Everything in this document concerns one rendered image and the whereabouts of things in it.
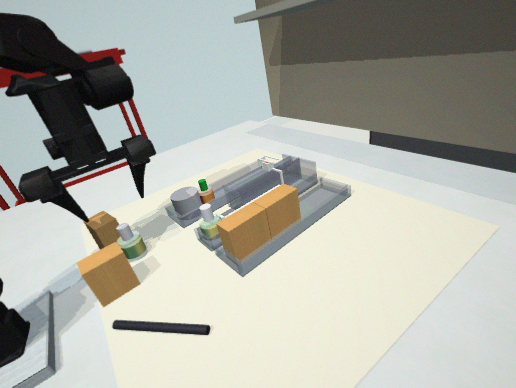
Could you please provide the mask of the dark grey rod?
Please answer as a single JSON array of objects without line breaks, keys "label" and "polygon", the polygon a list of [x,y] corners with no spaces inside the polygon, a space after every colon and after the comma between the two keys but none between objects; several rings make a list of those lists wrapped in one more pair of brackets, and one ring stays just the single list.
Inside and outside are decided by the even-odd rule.
[{"label": "dark grey rod", "polygon": [[112,327],[113,329],[122,330],[138,330],[198,335],[209,335],[210,333],[210,325],[205,324],[115,320],[113,322]]}]

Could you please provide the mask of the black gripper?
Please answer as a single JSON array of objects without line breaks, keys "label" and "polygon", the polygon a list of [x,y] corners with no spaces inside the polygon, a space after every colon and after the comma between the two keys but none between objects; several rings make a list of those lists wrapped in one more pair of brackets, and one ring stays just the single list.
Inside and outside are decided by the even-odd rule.
[{"label": "black gripper", "polygon": [[[71,123],[46,128],[69,166],[54,171],[45,166],[22,174],[18,189],[27,202],[39,199],[41,203],[51,202],[88,223],[90,221],[86,213],[62,182],[125,158],[137,191],[144,198],[145,167],[151,162],[149,157],[157,154],[151,140],[139,134],[122,140],[122,147],[108,152],[90,115]],[[103,161],[98,162],[100,160]]]}]

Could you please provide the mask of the light grey cylinder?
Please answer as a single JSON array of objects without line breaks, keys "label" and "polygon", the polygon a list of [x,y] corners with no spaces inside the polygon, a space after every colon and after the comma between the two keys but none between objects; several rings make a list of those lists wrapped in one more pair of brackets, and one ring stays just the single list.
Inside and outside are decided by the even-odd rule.
[{"label": "light grey cylinder", "polygon": [[173,207],[181,216],[202,205],[196,187],[184,187],[176,190],[170,196]]}]

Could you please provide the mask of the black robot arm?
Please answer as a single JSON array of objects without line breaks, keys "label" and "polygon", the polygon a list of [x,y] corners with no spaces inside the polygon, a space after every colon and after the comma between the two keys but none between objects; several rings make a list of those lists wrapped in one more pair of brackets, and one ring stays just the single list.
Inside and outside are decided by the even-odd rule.
[{"label": "black robot arm", "polygon": [[[0,13],[0,67],[43,73],[26,79],[11,75],[7,97],[27,95],[46,127],[89,116],[85,105],[102,110],[134,96],[132,81],[112,56],[88,62],[61,42],[42,20]],[[69,74],[70,79],[55,77]],[[0,302],[0,368],[21,358],[30,323]]]}]

